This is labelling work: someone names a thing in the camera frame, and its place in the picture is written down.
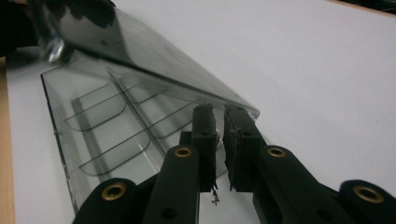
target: black plastic part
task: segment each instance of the black plastic part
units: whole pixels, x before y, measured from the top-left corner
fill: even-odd
[[[362,180],[341,185],[339,202],[358,223],[396,223],[396,200],[380,187]]]
[[[263,147],[257,167],[262,185],[254,204],[261,223],[355,223],[287,149]]]
[[[186,148],[187,152],[177,153],[178,150],[186,150]],[[191,224],[198,222],[198,166],[197,149],[191,146],[178,146],[168,150],[142,223]]]
[[[26,5],[0,1],[0,58],[17,48],[37,45],[35,30],[26,15],[27,11]]]
[[[216,185],[216,148],[219,137],[212,105],[198,105],[192,114],[192,145],[200,154],[200,191],[210,192]]]
[[[191,145],[191,132],[181,132],[178,144],[179,145]]]
[[[340,0],[361,7],[368,7],[378,11],[388,12],[396,15],[396,2],[393,0]]]
[[[132,206],[133,211],[129,214],[128,224],[131,223],[142,223],[143,215],[145,215],[146,209],[149,205],[149,198],[154,189],[155,182],[157,181],[158,174],[150,177],[137,186],[137,193],[134,196]]]
[[[114,201],[102,198],[102,192],[112,184],[122,183],[126,187],[125,194]],[[108,224],[108,223],[133,223],[129,215],[133,212],[134,197],[137,187],[134,182],[127,179],[113,178],[101,183],[93,190],[88,199],[79,209],[74,224]]]
[[[230,189],[252,192],[257,174],[254,161],[266,144],[245,108],[230,104],[225,106],[223,143]]]

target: clear plastic tray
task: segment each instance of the clear plastic tray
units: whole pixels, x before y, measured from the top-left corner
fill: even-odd
[[[213,105],[220,138],[226,103],[259,116],[143,23],[106,4],[85,8],[76,20],[76,6],[59,4],[37,1],[32,10],[45,55],[64,64],[42,80],[76,211],[109,178],[139,184],[157,174],[180,132],[191,131],[196,106]],[[95,11],[102,7],[105,16]],[[217,157],[220,175],[226,170],[221,141]]]

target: white table surface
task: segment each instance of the white table surface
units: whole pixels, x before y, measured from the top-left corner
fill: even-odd
[[[114,2],[259,108],[267,143],[319,182],[396,195],[396,17],[326,0]],[[74,217],[39,78],[48,69],[7,68],[17,223]]]

